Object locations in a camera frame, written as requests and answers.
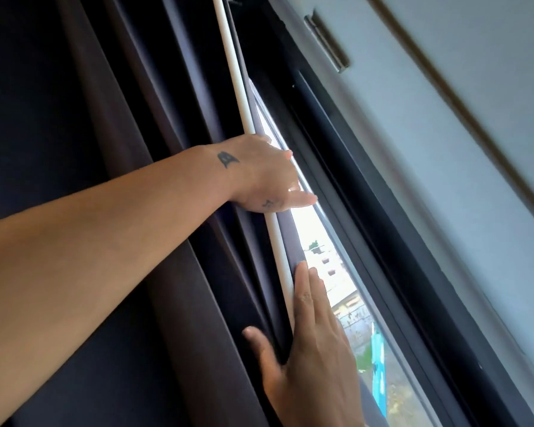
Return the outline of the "wooden trim strip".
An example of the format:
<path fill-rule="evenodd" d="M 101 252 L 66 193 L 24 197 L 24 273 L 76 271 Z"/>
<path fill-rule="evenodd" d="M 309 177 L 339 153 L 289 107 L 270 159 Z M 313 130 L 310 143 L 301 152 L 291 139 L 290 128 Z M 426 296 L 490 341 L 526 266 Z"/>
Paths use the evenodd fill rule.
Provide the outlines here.
<path fill-rule="evenodd" d="M 478 117 L 470 111 L 468 105 L 456 93 L 454 87 L 448 83 L 420 44 L 407 31 L 407 28 L 400 23 L 391 8 L 383 0 L 366 1 L 534 217 L 533 188 L 514 167 L 511 160 L 500 150 L 494 138 L 479 122 Z"/>

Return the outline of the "person's left hand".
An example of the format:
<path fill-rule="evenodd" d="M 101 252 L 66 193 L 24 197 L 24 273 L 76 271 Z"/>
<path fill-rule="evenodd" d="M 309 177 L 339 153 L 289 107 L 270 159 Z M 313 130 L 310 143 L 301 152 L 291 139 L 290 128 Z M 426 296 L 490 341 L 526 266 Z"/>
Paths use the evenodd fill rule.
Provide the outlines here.
<path fill-rule="evenodd" d="M 267 199 L 301 190 L 293 152 L 271 144 L 268 136 L 242 135 L 204 146 L 214 163 L 227 199 L 256 213 L 267 213 Z"/>

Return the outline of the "dark blackout curtain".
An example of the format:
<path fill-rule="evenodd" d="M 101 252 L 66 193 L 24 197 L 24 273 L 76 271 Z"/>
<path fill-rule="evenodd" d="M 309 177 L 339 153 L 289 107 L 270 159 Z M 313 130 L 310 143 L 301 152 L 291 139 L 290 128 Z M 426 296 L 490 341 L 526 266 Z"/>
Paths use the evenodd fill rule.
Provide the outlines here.
<path fill-rule="evenodd" d="M 242 133 L 211 0 L 0 0 L 0 219 Z M 265 219 L 224 205 L 0 427 L 281 427 L 242 330 L 290 313 Z"/>

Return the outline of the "person's right hand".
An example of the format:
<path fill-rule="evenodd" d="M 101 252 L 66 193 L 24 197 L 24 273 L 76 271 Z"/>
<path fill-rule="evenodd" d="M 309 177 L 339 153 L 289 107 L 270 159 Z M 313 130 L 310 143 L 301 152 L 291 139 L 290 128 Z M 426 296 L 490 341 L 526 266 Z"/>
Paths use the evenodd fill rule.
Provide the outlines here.
<path fill-rule="evenodd" d="M 317 339 L 308 269 L 302 261 L 294 273 L 294 332 L 282 365 L 285 377 L 262 378 L 264 393 L 283 427 L 370 427 L 345 332 L 343 344 Z"/>

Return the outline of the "person's left forearm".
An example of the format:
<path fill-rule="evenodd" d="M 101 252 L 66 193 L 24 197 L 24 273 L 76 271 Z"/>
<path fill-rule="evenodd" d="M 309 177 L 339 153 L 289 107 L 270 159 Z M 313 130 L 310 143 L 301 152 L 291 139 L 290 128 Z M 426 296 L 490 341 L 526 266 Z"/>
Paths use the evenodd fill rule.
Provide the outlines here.
<path fill-rule="evenodd" d="M 201 146 L 0 220 L 0 424 L 233 193 Z"/>

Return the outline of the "blue object outside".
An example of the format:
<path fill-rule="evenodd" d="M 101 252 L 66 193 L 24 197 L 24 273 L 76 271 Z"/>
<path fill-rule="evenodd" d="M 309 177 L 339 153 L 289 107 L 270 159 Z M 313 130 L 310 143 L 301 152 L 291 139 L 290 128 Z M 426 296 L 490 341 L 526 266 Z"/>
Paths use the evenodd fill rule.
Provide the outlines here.
<path fill-rule="evenodd" d="M 387 417 L 384 337 L 375 322 L 371 324 L 372 395 L 378 409 Z"/>

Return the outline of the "black window frame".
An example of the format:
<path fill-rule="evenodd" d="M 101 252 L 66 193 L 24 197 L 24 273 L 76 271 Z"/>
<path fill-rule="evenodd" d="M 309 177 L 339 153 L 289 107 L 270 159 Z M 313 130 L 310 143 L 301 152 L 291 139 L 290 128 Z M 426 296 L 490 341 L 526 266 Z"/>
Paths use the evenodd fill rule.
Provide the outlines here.
<path fill-rule="evenodd" d="M 438 427 L 534 427 L 534 370 L 286 0 L 230 0 L 268 131 L 290 146 Z"/>

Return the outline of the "window glass pane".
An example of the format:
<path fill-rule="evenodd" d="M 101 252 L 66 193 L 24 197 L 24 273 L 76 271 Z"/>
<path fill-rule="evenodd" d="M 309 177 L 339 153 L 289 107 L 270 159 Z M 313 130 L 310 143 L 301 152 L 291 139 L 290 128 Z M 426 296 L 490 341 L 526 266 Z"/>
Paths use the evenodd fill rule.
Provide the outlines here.
<path fill-rule="evenodd" d="M 372 322 L 381 333 L 382 330 L 367 297 L 359 290 L 362 281 L 319 204 L 293 208 L 291 215 L 306 262 L 317 269 L 324 281 L 333 313 L 355 356 L 358 375 L 363 381 L 361 394 L 366 422 L 371 427 L 438 427 L 438 418 L 427 408 L 422 390 L 415 389 L 385 338 L 387 417 L 382 415 L 372 395 Z"/>

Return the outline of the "white curtain rod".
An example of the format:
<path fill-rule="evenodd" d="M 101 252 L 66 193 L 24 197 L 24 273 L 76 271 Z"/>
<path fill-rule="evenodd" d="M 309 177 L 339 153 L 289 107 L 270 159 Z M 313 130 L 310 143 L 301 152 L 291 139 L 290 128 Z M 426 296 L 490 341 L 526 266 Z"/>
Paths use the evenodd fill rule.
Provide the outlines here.
<path fill-rule="evenodd" d="M 240 63 L 237 59 L 233 35 L 229 28 L 229 21 L 226 14 L 223 0 L 213 0 L 216 19 L 219 25 L 222 44 L 227 57 L 229 72 L 231 75 L 232 85 L 234 88 L 237 106 L 240 112 L 242 127 L 245 134 L 255 134 L 255 124 L 252 118 L 252 112 L 249 105 L 247 91 L 245 90 L 244 77 Z M 290 264 L 287 259 L 284 241 L 282 239 L 281 229 L 279 227 L 277 215 L 275 213 L 264 214 L 266 227 L 269 233 L 271 248 L 277 266 L 277 272 L 281 289 L 284 296 L 287 315 L 290 322 L 291 330 L 294 331 L 294 313 L 293 313 L 293 278 Z"/>

